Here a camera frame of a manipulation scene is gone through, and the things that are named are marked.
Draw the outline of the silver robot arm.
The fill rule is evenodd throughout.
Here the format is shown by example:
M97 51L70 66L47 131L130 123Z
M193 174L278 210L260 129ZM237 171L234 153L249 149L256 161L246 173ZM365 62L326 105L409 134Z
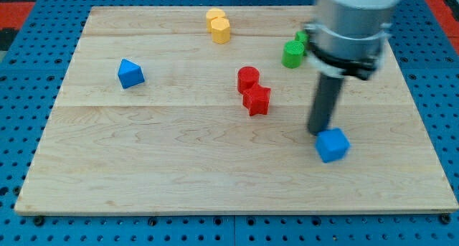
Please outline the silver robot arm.
M401 0L316 0L309 35L310 62L320 73L368 80L384 61L392 15Z

